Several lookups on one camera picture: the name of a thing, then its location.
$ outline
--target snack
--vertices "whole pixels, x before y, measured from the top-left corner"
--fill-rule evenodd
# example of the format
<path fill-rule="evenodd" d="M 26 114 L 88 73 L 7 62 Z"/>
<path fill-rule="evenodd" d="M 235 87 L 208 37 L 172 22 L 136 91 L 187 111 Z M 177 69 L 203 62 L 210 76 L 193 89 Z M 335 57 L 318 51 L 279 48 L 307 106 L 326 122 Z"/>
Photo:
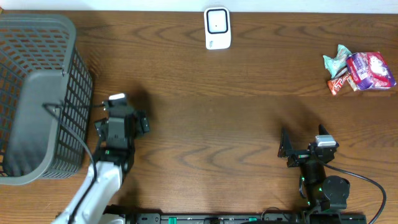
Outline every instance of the snack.
<path fill-rule="evenodd" d="M 397 84 L 379 52 L 355 53 L 346 63 L 360 90 L 388 89 Z"/>
<path fill-rule="evenodd" d="M 351 52 L 344 46 L 339 44 L 337 46 L 337 56 L 330 58 L 326 55 L 323 56 L 325 61 L 325 68 L 329 70 L 331 78 L 335 78 L 336 74 L 346 66 L 346 59 L 351 55 Z"/>
<path fill-rule="evenodd" d="M 335 75 L 334 78 L 338 78 L 338 77 L 341 77 L 341 76 L 345 75 L 347 70 L 348 70 L 347 67 L 344 67 L 343 69 L 340 70 L 340 72 L 337 73 L 337 75 Z"/>
<path fill-rule="evenodd" d="M 353 80 L 353 77 L 351 76 L 350 72 L 347 72 L 347 73 L 349 74 L 349 77 L 347 78 L 348 84 L 351 86 L 351 88 L 352 88 L 354 91 L 358 91 L 359 88 L 358 88 L 358 86 L 355 84 L 355 82 L 354 82 L 354 80 Z"/>
<path fill-rule="evenodd" d="M 347 72 L 345 75 L 339 78 L 334 78 L 332 80 L 328 81 L 328 86 L 331 91 L 331 94 L 335 96 L 338 91 L 340 91 L 341 87 L 343 86 L 344 82 L 351 77 L 349 73 Z"/>

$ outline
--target black cable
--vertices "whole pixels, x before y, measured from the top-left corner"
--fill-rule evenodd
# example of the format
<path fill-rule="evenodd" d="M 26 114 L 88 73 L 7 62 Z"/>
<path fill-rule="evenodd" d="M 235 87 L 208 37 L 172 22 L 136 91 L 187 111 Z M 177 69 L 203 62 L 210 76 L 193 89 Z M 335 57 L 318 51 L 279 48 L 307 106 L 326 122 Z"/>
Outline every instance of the black cable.
<path fill-rule="evenodd" d="M 69 220 L 68 220 L 68 224 L 72 224 L 75 221 L 75 216 L 76 213 L 78 211 L 78 208 L 80 206 L 80 204 L 83 202 L 84 198 L 86 197 L 86 195 L 88 194 L 88 192 L 90 191 L 90 189 L 92 188 L 92 186 L 94 185 L 94 183 L 97 180 L 97 168 L 95 166 L 95 161 L 93 159 L 93 155 L 90 151 L 90 149 L 88 148 L 87 144 L 84 142 L 84 140 L 82 140 L 82 138 L 68 125 L 66 125 L 62 120 L 61 120 L 61 116 L 57 116 L 53 110 L 51 110 L 49 108 L 49 106 L 53 106 L 54 109 L 55 108 L 63 108 L 65 107 L 64 105 L 59 105 L 59 104 L 54 104 L 54 103 L 44 103 L 43 104 L 43 108 L 45 111 L 47 111 L 54 119 L 56 119 L 59 123 L 59 125 L 63 126 L 85 149 L 86 153 L 88 154 L 88 157 L 90 158 L 90 162 L 93 165 L 93 170 L 94 170 L 94 176 L 93 179 L 91 180 L 90 185 L 88 186 L 86 192 L 83 194 L 83 196 L 80 198 L 79 202 L 76 204 L 76 207 L 73 209 L 72 214 L 69 216 Z M 72 107 L 72 108 L 97 108 L 97 107 L 102 107 L 103 105 L 83 105 L 83 106 L 67 106 L 67 107 Z M 98 139 L 97 145 L 96 145 L 96 150 L 100 147 L 101 143 L 102 143 L 103 137 L 100 137 Z"/>
<path fill-rule="evenodd" d="M 270 209 L 274 209 L 274 210 L 276 209 L 276 210 L 280 211 L 281 214 L 286 218 L 286 220 L 287 220 L 288 222 L 290 222 L 289 218 L 287 218 L 287 216 L 282 212 L 282 210 L 279 209 L 279 208 L 277 208 L 277 207 L 269 207 L 269 208 L 265 209 L 265 210 L 262 212 L 262 214 L 261 214 L 261 220 L 264 220 L 264 215 L 265 215 L 265 214 L 267 213 L 267 211 L 270 210 Z"/>
<path fill-rule="evenodd" d="M 373 224 L 377 220 L 377 218 L 379 218 L 380 214 L 382 213 L 382 211 L 384 209 L 384 206 L 386 205 L 387 195 L 386 195 L 386 191 L 384 190 L 384 188 L 379 183 L 377 183 L 376 181 L 371 180 L 371 179 L 369 179 L 367 177 L 364 177 L 364 176 L 359 175 L 359 174 L 354 174 L 353 172 L 349 172 L 349 171 L 346 171 L 346 170 L 339 169 L 339 168 L 333 167 L 331 165 L 328 165 L 328 164 L 324 163 L 323 161 L 321 161 L 316 154 L 315 154 L 315 158 L 324 167 L 327 167 L 329 169 L 332 169 L 332 170 L 335 170 L 335 171 L 338 171 L 338 172 L 342 172 L 344 174 L 352 175 L 352 176 L 357 177 L 359 179 L 366 180 L 366 181 L 376 185 L 381 190 L 381 193 L 383 194 L 383 201 L 381 202 L 381 206 L 380 206 L 379 210 L 377 211 L 376 215 L 369 222 L 369 224 Z"/>

